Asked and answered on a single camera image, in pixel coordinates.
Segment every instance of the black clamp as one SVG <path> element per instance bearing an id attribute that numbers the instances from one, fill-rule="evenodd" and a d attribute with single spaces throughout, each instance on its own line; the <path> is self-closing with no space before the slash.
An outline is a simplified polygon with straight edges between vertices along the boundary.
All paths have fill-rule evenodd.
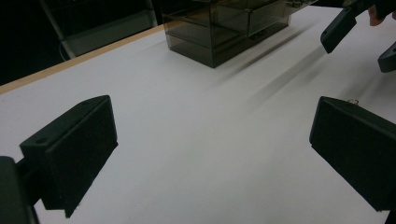
<path id="1" fill-rule="evenodd" d="M 38 223 L 39 199 L 70 217 L 117 145 L 109 96 L 74 106 L 21 143 L 21 161 L 0 157 L 0 223 Z"/>
<path id="2" fill-rule="evenodd" d="M 341 40 L 356 25 L 356 17 L 369 7 L 375 6 L 379 20 L 396 10 L 394 0 L 346 0 L 344 9 L 326 28 L 320 37 L 320 42 L 328 53 L 331 53 Z M 396 43 L 385 51 L 379 58 L 381 72 L 387 73 L 396 70 Z"/>
<path id="3" fill-rule="evenodd" d="M 396 124 L 358 106 L 357 100 L 321 97 L 312 148 L 376 211 L 396 223 Z"/>

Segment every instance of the transparent plastic box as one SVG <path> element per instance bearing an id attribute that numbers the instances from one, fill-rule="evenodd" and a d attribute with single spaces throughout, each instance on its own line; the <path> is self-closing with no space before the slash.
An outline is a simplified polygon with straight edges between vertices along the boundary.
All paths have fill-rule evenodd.
<path id="1" fill-rule="evenodd" d="M 316 0 L 161 0 L 170 50 L 211 67 L 287 27 Z"/>

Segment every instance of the wooden table edge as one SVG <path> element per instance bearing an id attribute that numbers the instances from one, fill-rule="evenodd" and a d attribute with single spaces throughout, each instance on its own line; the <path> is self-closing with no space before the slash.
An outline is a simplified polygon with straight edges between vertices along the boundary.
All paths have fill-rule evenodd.
<path id="1" fill-rule="evenodd" d="M 163 30 L 163 25 L 156 26 L 156 27 L 151 28 L 151 29 L 149 29 L 147 31 L 144 31 L 144 32 L 136 34 L 136 35 L 129 36 L 129 37 L 124 38 L 124 39 L 122 39 L 120 41 L 117 41 L 115 43 L 109 44 L 109 45 L 104 46 L 102 48 L 93 50 L 91 52 L 88 52 L 86 54 L 78 56 L 77 58 L 71 59 L 71 60 L 66 61 L 64 63 L 56 64 L 56 65 L 54 65 L 54 66 L 52 66 L 50 68 L 47 68 L 47 69 L 44 69 L 42 71 L 33 73 L 32 75 L 29 75 L 27 77 L 22 77 L 20 79 L 15 80 L 15 81 L 9 82 L 7 84 L 4 84 L 4 85 L 0 86 L 0 94 L 6 93 L 8 91 L 13 91 L 13 90 L 15 90 L 15 89 L 17 89 L 19 87 L 22 87 L 24 85 L 27 85 L 27 84 L 32 83 L 34 81 L 37 81 L 37 80 L 39 80 L 41 78 L 48 77 L 48 76 L 53 75 L 53 74 L 55 74 L 57 72 L 63 71 L 64 69 L 72 67 L 72 66 L 74 66 L 76 64 L 83 63 L 83 62 L 85 62 L 85 61 L 87 61 L 87 60 L 89 60 L 91 58 L 94 58 L 96 56 L 99 56 L 99 55 L 101 55 L 103 53 L 106 53 L 106 52 L 111 51 L 113 49 L 119 48 L 119 47 L 121 47 L 123 45 L 126 45 L 128 43 L 134 42 L 134 41 L 136 41 L 138 39 L 141 39 L 143 37 L 146 37 L 148 35 L 152 35 L 152 34 L 155 34 L 157 32 L 160 32 L 161 30 Z"/>

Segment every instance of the hole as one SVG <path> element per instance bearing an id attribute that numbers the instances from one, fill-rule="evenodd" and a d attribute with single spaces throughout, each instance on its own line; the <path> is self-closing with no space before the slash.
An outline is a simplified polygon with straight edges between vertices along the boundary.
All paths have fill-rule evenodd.
<path id="1" fill-rule="evenodd" d="M 47 141 L 48 141 L 49 139 L 48 138 L 40 138 L 40 139 L 37 139 L 37 141 L 35 141 L 37 144 L 44 144 L 44 143 L 46 143 Z"/>

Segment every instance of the table surface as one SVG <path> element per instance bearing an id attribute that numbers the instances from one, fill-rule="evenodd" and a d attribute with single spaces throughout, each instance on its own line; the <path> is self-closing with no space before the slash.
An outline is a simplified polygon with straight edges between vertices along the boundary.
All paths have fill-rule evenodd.
<path id="1" fill-rule="evenodd" d="M 290 27 L 216 69 L 173 51 L 163 31 L 0 95 L 0 154 L 80 101 L 109 94 L 119 146 L 74 215 L 41 223 L 356 223 L 377 213 L 311 148 L 320 96 L 359 99 L 396 121 L 396 73 L 377 58 L 396 22 L 367 13 L 334 53 L 321 32 L 340 9 L 307 7 Z"/>

